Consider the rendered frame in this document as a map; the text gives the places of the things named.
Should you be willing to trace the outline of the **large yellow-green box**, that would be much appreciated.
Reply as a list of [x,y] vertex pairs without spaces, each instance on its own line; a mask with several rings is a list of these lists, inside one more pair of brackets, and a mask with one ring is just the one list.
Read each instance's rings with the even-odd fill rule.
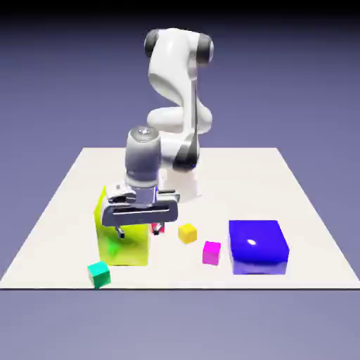
[[148,224],[123,226],[124,237],[120,238],[113,227],[101,224],[101,205],[105,197],[103,187],[94,210],[94,221],[101,261],[109,266],[147,266],[150,246]]

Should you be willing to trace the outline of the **small teal cube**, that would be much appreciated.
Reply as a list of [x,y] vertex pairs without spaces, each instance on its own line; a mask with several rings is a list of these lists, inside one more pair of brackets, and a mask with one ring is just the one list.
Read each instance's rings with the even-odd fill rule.
[[104,261],[88,265],[87,271],[94,288],[102,288],[103,286],[110,284],[110,270]]

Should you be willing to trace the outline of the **small yellow cube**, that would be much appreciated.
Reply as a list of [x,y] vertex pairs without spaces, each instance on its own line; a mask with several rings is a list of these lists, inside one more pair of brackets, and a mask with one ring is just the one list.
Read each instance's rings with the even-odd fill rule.
[[197,240],[197,228],[192,224],[183,224],[178,229],[179,239],[187,244]]

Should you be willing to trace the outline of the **large blue box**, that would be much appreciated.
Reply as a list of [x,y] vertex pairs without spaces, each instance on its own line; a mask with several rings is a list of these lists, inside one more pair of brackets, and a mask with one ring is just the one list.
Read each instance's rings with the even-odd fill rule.
[[284,275],[289,246],[276,220],[229,221],[229,252],[235,275]]

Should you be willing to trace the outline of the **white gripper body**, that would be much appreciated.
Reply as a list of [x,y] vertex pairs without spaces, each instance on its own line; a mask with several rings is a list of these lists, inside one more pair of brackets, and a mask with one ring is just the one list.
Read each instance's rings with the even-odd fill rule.
[[158,201],[150,207],[134,205],[106,205],[101,212],[103,226],[126,226],[134,224],[150,224],[172,222],[177,220],[178,205],[176,201]]

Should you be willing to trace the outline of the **small magenta cube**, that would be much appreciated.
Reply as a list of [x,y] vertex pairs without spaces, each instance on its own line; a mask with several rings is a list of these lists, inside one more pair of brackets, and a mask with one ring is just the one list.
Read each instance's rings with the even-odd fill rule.
[[219,256],[221,243],[206,241],[202,251],[203,264],[217,266],[219,264]]

